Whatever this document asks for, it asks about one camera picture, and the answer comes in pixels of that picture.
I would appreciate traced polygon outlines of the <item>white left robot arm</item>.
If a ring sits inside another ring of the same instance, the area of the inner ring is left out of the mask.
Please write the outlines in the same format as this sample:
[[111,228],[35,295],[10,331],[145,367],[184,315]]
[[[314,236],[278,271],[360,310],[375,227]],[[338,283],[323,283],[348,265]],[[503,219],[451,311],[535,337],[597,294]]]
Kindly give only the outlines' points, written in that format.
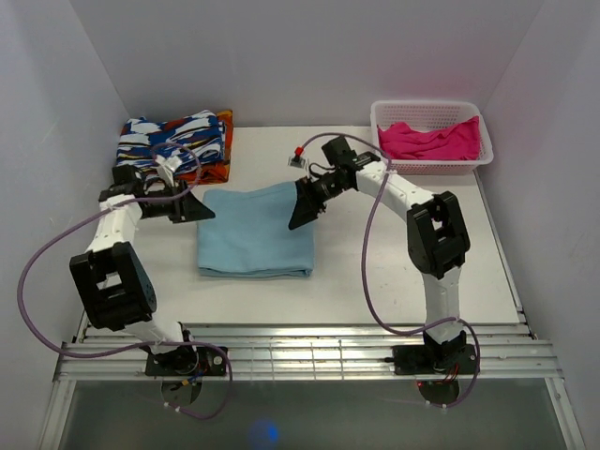
[[148,191],[142,171],[131,165],[112,168],[113,182],[99,194],[94,238],[84,253],[70,259],[69,270],[91,324],[97,329],[128,331],[146,351],[165,359],[178,374],[199,363],[189,332],[177,321],[158,319],[158,300],[134,246],[139,222],[167,218],[173,224],[216,217],[188,190],[184,181]]

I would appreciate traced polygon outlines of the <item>light blue trousers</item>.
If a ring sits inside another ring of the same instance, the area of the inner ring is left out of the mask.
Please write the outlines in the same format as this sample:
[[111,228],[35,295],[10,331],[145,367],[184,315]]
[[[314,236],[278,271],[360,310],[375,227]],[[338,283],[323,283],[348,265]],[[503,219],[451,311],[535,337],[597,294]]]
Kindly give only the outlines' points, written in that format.
[[314,228],[290,230],[293,182],[243,192],[211,189],[202,202],[214,213],[198,223],[197,264],[214,278],[308,278],[314,269]]

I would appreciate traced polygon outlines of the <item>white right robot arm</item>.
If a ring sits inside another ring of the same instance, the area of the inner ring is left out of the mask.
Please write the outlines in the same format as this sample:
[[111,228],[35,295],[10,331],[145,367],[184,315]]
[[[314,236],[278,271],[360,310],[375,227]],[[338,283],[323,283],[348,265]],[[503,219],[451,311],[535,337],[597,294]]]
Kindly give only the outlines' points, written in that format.
[[357,154],[348,144],[350,135],[332,133],[329,138],[322,146],[328,168],[295,183],[290,229],[317,219],[328,201],[351,189],[389,208],[406,224],[408,255],[424,283],[426,322],[414,331],[422,344],[393,347],[388,362],[397,375],[476,373],[477,349],[468,344],[459,318],[458,283],[471,242],[457,196],[409,182],[393,172],[376,146]]

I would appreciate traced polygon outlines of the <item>blue white patterned folded trousers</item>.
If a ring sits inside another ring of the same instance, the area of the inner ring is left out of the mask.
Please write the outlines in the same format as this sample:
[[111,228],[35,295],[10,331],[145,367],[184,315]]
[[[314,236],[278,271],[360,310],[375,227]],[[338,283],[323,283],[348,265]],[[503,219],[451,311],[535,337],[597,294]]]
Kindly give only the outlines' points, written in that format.
[[233,112],[204,110],[166,122],[130,118],[121,130],[115,164],[133,165],[150,179],[157,178],[150,149],[159,143],[163,146],[156,154],[181,160],[175,170],[178,179],[190,183],[200,172],[201,185],[225,183],[231,168]]

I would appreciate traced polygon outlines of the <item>pink trousers in basket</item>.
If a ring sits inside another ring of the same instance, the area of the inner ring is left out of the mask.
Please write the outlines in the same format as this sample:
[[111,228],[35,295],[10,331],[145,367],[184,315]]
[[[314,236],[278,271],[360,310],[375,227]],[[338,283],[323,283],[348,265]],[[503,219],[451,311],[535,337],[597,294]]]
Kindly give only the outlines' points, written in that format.
[[480,153],[479,117],[451,127],[421,132],[405,122],[388,129],[378,128],[381,149],[393,159],[400,160],[476,160]]

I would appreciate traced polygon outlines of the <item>white plastic basket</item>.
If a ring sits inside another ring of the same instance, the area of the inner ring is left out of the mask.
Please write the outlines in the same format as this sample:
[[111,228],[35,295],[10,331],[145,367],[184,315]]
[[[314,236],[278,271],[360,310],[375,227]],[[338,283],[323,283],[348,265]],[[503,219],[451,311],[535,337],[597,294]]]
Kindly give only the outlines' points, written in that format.
[[379,100],[370,124],[400,174],[462,175],[493,160],[483,115],[469,102]]

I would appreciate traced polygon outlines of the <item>aluminium table edge rail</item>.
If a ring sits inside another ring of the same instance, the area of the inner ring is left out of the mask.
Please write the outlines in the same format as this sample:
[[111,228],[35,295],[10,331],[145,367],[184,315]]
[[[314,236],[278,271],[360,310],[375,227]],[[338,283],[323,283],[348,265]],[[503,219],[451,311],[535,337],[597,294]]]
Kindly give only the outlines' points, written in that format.
[[[237,382],[390,381],[395,375],[385,357],[393,346],[412,345],[418,340],[366,324],[193,324],[190,329],[201,341],[228,347]],[[477,324],[474,331],[482,351],[479,378],[543,381],[567,448],[584,448],[551,342],[536,338],[525,322]],[[60,359],[39,448],[58,448],[79,382],[142,382],[144,363],[145,357],[138,351],[102,359]]]

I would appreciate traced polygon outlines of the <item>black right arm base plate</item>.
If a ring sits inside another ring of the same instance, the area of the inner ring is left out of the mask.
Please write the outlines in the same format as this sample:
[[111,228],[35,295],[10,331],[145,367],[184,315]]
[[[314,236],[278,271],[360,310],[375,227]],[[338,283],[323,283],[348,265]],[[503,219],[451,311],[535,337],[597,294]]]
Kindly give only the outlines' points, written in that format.
[[392,348],[397,375],[474,374],[477,355],[472,344],[447,352],[437,345],[398,345]]

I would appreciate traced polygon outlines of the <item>orange folded trousers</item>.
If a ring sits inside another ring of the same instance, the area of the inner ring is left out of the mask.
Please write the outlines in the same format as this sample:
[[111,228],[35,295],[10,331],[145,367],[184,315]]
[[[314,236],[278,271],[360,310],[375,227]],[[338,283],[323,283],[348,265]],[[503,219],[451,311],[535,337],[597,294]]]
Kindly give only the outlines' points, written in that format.
[[233,146],[233,111],[204,110],[186,116],[177,141],[194,152],[201,163],[199,185],[229,180]]

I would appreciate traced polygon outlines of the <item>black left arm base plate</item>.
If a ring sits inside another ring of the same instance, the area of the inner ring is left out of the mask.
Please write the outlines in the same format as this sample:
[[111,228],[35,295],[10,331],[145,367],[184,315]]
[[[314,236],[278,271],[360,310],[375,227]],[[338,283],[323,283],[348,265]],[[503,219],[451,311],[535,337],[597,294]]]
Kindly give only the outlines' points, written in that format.
[[214,348],[196,346],[151,354],[146,359],[143,373],[151,377],[223,376],[227,372],[224,358],[227,351],[226,347],[220,347],[217,352]]

